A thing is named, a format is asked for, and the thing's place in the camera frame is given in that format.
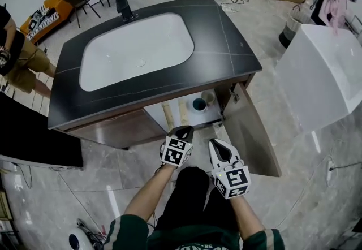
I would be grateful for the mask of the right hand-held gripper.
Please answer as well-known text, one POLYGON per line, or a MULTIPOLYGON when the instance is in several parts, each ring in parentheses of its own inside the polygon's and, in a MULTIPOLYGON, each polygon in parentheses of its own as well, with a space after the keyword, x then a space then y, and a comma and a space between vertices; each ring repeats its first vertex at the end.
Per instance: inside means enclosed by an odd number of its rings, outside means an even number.
POLYGON ((220 139, 210 139, 208 147, 216 189, 226 200, 245 195, 249 191, 251 177, 237 149, 220 139))

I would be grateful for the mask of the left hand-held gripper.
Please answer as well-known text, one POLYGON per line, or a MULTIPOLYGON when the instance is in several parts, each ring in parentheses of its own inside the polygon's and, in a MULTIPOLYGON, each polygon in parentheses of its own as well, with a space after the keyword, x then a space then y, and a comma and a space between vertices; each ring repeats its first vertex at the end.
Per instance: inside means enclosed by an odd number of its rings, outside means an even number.
POLYGON ((161 162, 181 167, 191 155, 193 133, 194 127, 192 126, 173 128, 161 145, 161 162))

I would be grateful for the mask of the beige toothpaste tube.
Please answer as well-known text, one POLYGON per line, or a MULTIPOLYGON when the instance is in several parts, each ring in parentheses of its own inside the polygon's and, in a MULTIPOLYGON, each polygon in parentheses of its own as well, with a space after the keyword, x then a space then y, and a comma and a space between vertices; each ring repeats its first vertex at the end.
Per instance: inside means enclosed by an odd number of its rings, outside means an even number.
POLYGON ((189 120, 187 116, 187 107, 184 99, 179 99, 178 101, 179 114, 180 114, 180 122, 183 126, 189 126, 189 120))
POLYGON ((175 122, 169 103, 168 102, 162 103, 162 109, 166 118, 168 129, 169 131, 171 131, 173 128, 175 128, 175 122))

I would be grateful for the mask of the blue-grey cup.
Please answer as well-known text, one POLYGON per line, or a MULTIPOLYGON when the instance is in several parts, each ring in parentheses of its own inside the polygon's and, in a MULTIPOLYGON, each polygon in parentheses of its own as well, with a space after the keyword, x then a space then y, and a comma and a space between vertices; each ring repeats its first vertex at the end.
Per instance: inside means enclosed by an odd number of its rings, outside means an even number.
POLYGON ((207 110, 206 101, 201 97, 195 98, 192 101, 192 110, 198 114, 204 113, 207 110))

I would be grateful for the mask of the white cup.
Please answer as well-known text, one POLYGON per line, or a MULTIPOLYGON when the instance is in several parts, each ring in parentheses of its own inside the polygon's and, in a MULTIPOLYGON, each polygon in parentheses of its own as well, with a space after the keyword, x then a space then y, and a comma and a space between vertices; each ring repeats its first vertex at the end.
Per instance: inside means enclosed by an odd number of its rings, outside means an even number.
POLYGON ((201 98, 205 101, 207 107, 211 107, 216 100, 216 95, 214 90, 206 90, 202 92, 201 98))

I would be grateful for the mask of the dark wood vanity cabinet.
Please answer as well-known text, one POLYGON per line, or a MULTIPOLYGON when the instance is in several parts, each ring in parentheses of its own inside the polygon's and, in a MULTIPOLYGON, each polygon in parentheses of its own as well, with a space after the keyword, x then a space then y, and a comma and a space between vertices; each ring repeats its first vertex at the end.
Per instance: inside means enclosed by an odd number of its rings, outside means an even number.
POLYGON ((167 133, 144 107, 215 88, 226 91, 236 83, 248 86, 253 77, 254 73, 214 81, 178 92, 169 92, 167 95, 138 101, 134 105, 112 109, 107 113, 60 126, 57 130, 113 148, 127 149, 134 145, 161 139, 167 133))

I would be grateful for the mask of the person's right forearm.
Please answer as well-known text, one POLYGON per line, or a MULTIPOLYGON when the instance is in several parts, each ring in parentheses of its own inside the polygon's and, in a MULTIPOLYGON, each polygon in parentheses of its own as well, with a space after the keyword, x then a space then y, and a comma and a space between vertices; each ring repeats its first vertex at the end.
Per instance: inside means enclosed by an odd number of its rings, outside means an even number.
POLYGON ((243 196, 231 198, 230 203, 235 213, 242 241, 246 241, 254 234, 265 230, 264 225, 243 196))

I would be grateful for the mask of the white sink basin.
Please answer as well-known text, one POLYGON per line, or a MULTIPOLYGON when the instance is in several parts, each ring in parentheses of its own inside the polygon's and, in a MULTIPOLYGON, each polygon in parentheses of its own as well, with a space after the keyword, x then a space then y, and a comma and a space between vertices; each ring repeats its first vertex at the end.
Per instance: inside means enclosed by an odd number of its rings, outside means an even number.
POLYGON ((79 84, 92 92, 140 75, 177 66, 195 48, 182 17, 154 15, 92 39, 83 52, 79 84))

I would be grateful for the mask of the black faucet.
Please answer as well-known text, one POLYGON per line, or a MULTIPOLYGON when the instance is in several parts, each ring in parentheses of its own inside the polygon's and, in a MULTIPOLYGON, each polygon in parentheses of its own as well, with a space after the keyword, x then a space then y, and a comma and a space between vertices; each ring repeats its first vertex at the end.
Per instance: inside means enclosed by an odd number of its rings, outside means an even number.
POLYGON ((128 0, 115 0, 117 12, 122 15, 124 21, 134 20, 138 14, 133 12, 129 6, 128 0))

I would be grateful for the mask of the black-top vanity cabinet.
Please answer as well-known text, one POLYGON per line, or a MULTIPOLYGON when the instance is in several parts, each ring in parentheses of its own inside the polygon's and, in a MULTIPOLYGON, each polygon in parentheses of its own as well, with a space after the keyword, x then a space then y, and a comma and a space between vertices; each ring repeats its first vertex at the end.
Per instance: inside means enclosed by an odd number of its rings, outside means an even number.
POLYGON ((180 65, 86 92, 79 84, 83 51, 95 37, 126 22, 117 16, 63 44, 53 80, 48 128, 62 131, 220 84, 245 81, 262 70, 246 40, 215 0, 174 0, 141 8, 138 19, 179 15, 195 44, 180 65))

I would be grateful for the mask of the white power strip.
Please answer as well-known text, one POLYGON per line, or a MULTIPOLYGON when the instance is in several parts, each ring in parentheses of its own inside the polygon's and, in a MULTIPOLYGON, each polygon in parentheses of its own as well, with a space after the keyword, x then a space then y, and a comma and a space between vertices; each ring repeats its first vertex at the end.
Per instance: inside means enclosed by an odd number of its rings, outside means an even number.
POLYGON ((333 170, 335 168, 335 164, 332 159, 330 159, 327 163, 327 174, 326 174, 326 183, 327 186, 329 186, 329 183, 331 181, 331 175, 333 173, 333 170))
POLYGON ((236 13, 240 11, 241 4, 240 3, 221 3, 221 9, 224 12, 236 13))

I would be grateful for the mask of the person's green printed shirt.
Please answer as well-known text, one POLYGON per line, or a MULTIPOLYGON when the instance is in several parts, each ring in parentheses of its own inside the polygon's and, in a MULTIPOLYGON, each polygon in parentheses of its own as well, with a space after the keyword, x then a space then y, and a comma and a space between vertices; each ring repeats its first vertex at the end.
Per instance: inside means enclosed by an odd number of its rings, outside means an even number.
POLYGON ((277 229, 259 231, 239 248, 239 233, 211 225, 154 230, 138 216, 122 215, 110 224, 102 250, 285 250, 277 229))

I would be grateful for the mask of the black cabinet unit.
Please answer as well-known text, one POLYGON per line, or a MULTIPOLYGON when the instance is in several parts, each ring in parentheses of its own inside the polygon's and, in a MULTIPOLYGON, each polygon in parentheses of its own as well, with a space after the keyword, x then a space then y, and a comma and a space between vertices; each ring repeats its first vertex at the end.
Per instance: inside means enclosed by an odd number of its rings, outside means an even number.
POLYGON ((48 118, 0 93, 0 160, 39 167, 83 167, 81 141, 48 129, 48 118))

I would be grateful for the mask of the white round-eyed device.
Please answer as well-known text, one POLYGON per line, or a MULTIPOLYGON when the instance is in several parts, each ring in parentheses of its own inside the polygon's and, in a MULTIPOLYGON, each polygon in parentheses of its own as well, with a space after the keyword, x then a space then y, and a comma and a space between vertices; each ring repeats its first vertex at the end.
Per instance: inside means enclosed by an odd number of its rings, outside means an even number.
POLYGON ((94 250, 91 241, 82 231, 70 233, 68 242, 72 250, 94 250))

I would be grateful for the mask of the orange sofa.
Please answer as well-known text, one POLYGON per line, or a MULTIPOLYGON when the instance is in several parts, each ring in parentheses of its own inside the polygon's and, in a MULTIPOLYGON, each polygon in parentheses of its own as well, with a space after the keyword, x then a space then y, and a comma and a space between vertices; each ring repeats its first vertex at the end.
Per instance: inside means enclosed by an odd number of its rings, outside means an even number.
POLYGON ((70 20, 73 7, 65 0, 45 0, 20 27, 26 39, 35 44, 70 20))

